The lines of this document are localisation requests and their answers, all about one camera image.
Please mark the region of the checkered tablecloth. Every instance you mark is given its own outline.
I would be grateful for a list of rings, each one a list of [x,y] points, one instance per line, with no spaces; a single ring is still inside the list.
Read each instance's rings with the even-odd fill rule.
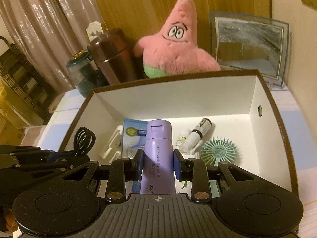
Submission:
[[[297,195],[304,206],[298,235],[316,237],[316,145],[288,88],[269,90],[281,114],[296,166],[299,189]],[[40,148],[61,152],[60,145],[86,98],[77,90],[64,95],[38,142]],[[204,141],[212,139],[207,138],[207,134],[203,138]]]

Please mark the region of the purple lotion tube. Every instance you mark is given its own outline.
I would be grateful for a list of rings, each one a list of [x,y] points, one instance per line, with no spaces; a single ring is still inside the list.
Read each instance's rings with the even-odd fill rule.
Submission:
[[[156,119],[147,125],[140,193],[176,193],[172,128],[169,121]]]

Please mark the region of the brown metal canister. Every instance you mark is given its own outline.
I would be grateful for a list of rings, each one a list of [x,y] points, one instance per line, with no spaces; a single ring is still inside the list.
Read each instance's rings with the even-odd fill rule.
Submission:
[[[120,28],[98,36],[88,44],[88,51],[110,85],[138,79],[131,50]]]

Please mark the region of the cardboard boxes stack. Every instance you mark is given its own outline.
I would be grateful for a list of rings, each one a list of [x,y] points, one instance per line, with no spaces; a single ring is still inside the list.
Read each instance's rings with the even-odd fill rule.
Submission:
[[[25,128],[31,125],[32,112],[27,104],[1,79],[1,118],[6,121],[5,145],[20,145]]]

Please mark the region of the brown cap spray bottle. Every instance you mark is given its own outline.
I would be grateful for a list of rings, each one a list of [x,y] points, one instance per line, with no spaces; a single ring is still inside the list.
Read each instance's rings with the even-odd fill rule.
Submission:
[[[179,150],[185,154],[191,154],[191,150],[211,129],[212,122],[208,118],[203,118],[198,125],[191,131],[186,140],[179,146]]]

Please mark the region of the dark green glass jar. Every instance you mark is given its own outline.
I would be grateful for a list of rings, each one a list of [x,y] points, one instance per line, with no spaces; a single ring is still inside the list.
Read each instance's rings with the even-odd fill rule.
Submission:
[[[109,85],[88,50],[73,55],[66,67],[76,89],[85,98],[93,89]]]

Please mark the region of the dark wooden shelf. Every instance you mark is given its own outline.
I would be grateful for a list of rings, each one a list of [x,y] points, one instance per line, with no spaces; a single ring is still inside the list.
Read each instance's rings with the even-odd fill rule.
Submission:
[[[1,55],[1,77],[5,83],[45,122],[51,114],[48,108],[57,92],[36,71],[14,43],[1,36],[8,50]]]

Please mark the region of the long white green box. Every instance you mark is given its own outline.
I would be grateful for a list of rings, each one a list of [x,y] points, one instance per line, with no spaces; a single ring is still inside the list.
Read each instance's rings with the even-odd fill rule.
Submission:
[[[200,159],[200,152],[195,152],[193,155],[182,154],[184,159],[196,158]],[[178,181],[175,177],[175,191],[176,193],[186,193],[189,197],[191,197],[191,187],[192,182],[184,180]]]

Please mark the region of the pink starfish plush toy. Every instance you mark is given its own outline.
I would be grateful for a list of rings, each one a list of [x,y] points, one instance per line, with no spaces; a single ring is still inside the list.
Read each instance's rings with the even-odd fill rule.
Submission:
[[[216,59],[197,45],[197,11],[193,0],[177,0],[160,31],[134,46],[149,78],[220,71]]]

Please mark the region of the framed sand art picture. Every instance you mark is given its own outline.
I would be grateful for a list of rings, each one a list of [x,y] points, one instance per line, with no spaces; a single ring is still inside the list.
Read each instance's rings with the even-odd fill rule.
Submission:
[[[290,51],[290,25],[271,18],[210,12],[211,52],[224,70],[258,70],[282,87]]]

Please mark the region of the blue white medicine box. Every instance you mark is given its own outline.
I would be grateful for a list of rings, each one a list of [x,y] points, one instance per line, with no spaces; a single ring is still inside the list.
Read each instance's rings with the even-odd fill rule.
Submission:
[[[144,150],[148,121],[125,118],[122,132],[122,158],[133,159],[139,149]]]

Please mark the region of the mint green handheld fan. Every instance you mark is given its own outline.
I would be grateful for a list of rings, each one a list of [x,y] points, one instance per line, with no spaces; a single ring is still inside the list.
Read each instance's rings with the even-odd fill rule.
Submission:
[[[226,138],[212,138],[206,141],[200,153],[200,159],[211,166],[218,166],[219,162],[234,163],[237,156],[235,143]]]

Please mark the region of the small white pill bottle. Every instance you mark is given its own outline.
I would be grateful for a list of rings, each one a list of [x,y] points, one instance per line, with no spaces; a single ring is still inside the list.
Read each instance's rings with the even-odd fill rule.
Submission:
[[[190,129],[183,129],[182,131],[180,131],[174,148],[179,149],[180,145],[187,139],[190,133],[191,133]]]

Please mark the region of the patterned brown curtain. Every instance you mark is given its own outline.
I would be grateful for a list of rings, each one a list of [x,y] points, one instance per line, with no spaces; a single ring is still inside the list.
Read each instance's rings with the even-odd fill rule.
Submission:
[[[74,88],[66,64],[89,43],[90,23],[103,23],[95,0],[1,0],[1,18],[39,74],[62,93]]]

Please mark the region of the brown cardboard storage box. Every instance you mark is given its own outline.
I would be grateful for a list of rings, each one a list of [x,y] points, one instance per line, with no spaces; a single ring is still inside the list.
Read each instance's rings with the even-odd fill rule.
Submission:
[[[105,163],[100,154],[126,118],[167,120],[174,139],[208,118],[212,128],[207,138],[232,141],[238,149],[238,166],[299,192],[281,114],[256,70],[167,76],[98,88],[85,99],[59,150],[71,150],[77,129],[84,126],[96,135],[90,158]]]

